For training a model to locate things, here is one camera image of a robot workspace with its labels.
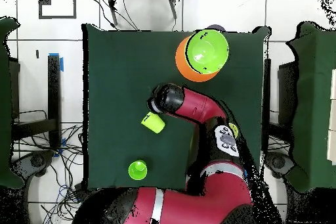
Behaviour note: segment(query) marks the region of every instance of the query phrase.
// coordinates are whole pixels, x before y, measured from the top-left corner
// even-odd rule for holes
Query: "yellow-green cup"
[[[141,124],[148,127],[155,133],[159,133],[164,127],[165,122],[161,120],[159,115],[149,112],[146,117],[141,121]]]
[[[132,162],[129,166],[129,177],[135,181],[140,181],[147,176],[147,165],[143,160]]]

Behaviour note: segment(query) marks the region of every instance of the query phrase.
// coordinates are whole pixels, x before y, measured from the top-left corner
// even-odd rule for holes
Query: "blue tape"
[[[62,139],[62,146],[66,146],[66,138],[63,138],[63,139]],[[62,148],[58,149],[58,152],[59,152],[60,154],[62,154],[63,151],[64,151],[64,149],[62,149]],[[59,156],[60,156],[59,154],[55,154],[55,155],[54,155],[54,158],[58,158]]]
[[[60,58],[60,71],[61,71],[61,72],[64,71],[64,67],[63,67],[63,57]]]

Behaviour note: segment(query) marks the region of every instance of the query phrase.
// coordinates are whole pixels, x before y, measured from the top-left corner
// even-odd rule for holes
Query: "dark green tablecloth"
[[[336,68],[336,32],[302,23],[289,42],[299,64],[297,109],[293,118],[293,159],[298,166],[288,181],[299,192],[336,189],[336,166],[327,160],[332,70]]]
[[[179,43],[192,33],[106,32],[89,24],[86,30],[89,188],[112,185],[184,188],[194,125],[162,115],[166,126],[155,134],[140,124],[148,113],[146,100],[161,82],[186,85],[224,100],[235,114],[259,167],[263,43],[267,27],[254,34],[225,33],[229,59],[217,76],[205,83],[188,81],[175,65]],[[138,158],[148,164],[148,175],[144,180],[133,181],[127,169]]]

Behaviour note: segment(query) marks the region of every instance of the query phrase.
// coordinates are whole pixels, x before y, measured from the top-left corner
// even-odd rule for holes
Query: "chair leg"
[[[174,6],[174,1],[173,0],[168,0],[169,4],[171,6],[171,12],[173,13],[173,18],[177,19],[177,15],[176,15],[176,10],[175,10],[175,6]]]

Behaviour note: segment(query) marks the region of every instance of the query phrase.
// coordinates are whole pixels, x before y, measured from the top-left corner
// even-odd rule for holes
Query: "green table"
[[[230,48],[228,61],[216,77],[204,83],[183,78],[175,65],[175,51],[185,37],[192,35],[190,32],[107,32],[86,24],[83,34],[89,69],[89,161],[85,167],[89,188],[184,188],[194,125],[162,115],[166,126],[155,134],[140,124],[148,113],[146,100],[161,82],[186,85],[224,100],[259,168],[267,27],[253,34],[225,33]],[[127,169],[139,158],[147,163],[148,174],[134,181]]]

